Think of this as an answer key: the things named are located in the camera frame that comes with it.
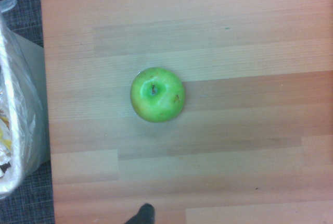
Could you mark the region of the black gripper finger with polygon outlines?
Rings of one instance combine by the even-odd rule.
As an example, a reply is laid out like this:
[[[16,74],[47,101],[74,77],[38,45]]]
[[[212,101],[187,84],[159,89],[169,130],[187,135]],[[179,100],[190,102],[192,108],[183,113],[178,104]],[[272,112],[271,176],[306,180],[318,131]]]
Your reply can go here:
[[[136,215],[131,217],[125,224],[154,224],[155,223],[155,208],[145,203],[142,205]]]

